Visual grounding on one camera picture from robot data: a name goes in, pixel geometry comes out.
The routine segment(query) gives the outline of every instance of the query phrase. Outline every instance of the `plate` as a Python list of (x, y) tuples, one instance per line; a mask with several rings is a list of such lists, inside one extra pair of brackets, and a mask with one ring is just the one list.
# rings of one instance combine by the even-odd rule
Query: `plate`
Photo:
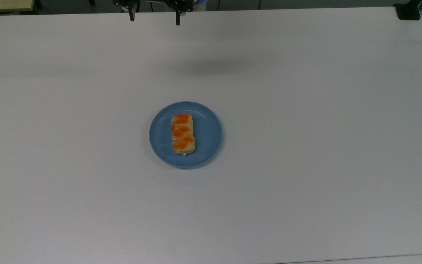
[[(174, 115), (189, 113), (193, 118), (195, 150), (186, 156), (174, 153), (171, 119)], [(149, 142), (154, 153), (164, 162), (189, 169), (208, 163), (219, 150), (222, 128), (218, 117), (208, 107), (196, 102), (177, 102), (161, 110), (149, 128)]]

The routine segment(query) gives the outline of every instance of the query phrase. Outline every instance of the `table surface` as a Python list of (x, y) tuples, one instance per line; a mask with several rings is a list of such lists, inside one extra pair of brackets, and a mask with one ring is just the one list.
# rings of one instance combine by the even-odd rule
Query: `table surface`
[[(199, 169), (149, 146), (154, 115), (182, 100), (223, 126)], [(403, 254), (422, 254), (422, 20), (0, 17), (0, 263)]]
[(0, 12), (30, 11), (34, 0), (0, 0)]
[[(306, 262), (306, 264), (320, 264), (320, 262)], [(422, 264), (422, 255), (329, 260), (323, 264)]]

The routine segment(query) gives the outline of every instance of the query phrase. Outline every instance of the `bread roll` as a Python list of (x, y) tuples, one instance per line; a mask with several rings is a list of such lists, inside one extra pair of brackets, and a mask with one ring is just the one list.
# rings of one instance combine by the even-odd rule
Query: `bread roll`
[(193, 137), (193, 118), (190, 114), (175, 115), (172, 124), (172, 147), (181, 155), (190, 154), (195, 150)]

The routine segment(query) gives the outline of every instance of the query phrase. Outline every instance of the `orange glaze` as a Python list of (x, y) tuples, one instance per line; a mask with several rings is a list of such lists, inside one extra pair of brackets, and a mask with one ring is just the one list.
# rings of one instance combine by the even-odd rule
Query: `orange glaze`
[(190, 114), (175, 115), (175, 124), (187, 124), (190, 120)]
[(186, 146), (188, 146), (188, 144), (193, 143), (195, 140), (191, 137), (183, 137), (181, 139), (179, 139), (176, 142), (172, 143), (172, 146), (174, 147), (174, 149), (177, 150), (181, 150), (186, 148)]
[(174, 137), (183, 137), (186, 133), (190, 132), (190, 128), (184, 125), (173, 125), (172, 126), (172, 135)]

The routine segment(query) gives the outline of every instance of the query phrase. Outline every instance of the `plate rim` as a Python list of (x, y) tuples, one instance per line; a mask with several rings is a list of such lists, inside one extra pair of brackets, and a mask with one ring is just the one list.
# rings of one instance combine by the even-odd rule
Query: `plate rim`
[[(156, 120), (156, 118), (159, 116), (159, 114), (162, 113), (162, 111), (164, 111), (168, 107), (171, 107), (171, 106), (176, 105), (176, 104), (182, 104), (182, 103), (196, 104), (196, 105), (199, 105), (199, 106), (204, 107), (207, 110), (209, 110), (216, 117), (216, 120), (217, 120), (217, 122), (219, 124), (219, 132), (221, 133), (221, 136), (219, 137), (218, 147), (216, 148), (216, 150), (214, 151), (214, 153), (209, 158), (207, 158), (206, 160), (204, 160), (203, 162), (201, 162), (199, 164), (196, 164), (196, 165), (191, 165), (191, 166), (175, 165), (175, 164), (171, 164), (170, 162), (164, 160), (161, 156), (159, 156), (159, 154), (157, 154), (156, 149), (154, 149), (154, 147), (152, 146), (152, 141), (151, 141), (152, 124), (154, 123), (154, 121)], [(216, 156), (216, 154), (219, 152), (219, 149), (221, 149), (222, 137), (223, 137), (222, 134), (223, 134), (223, 132), (222, 132), (221, 121), (219, 120), (219, 118), (216, 115), (216, 113), (213, 112), (209, 107), (207, 107), (206, 105), (203, 105), (201, 103), (197, 103), (197, 102), (193, 102), (193, 101), (181, 101), (181, 102), (175, 102), (175, 103), (172, 103), (172, 104), (167, 105), (166, 107), (164, 107), (163, 109), (161, 109), (159, 112), (157, 112), (157, 114), (154, 116), (154, 118), (151, 121), (151, 124), (149, 125), (149, 145), (151, 146), (151, 149), (154, 152), (154, 154), (156, 154), (156, 156), (159, 157), (159, 159), (161, 161), (165, 162), (166, 164), (169, 164), (172, 167), (176, 167), (176, 168), (180, 168), (180, 169), (191, 169), (191, 168), (197, 168), (197, 167), (202, 167), (202, 166), (206, 165), (208, 162), (210, 162)]]

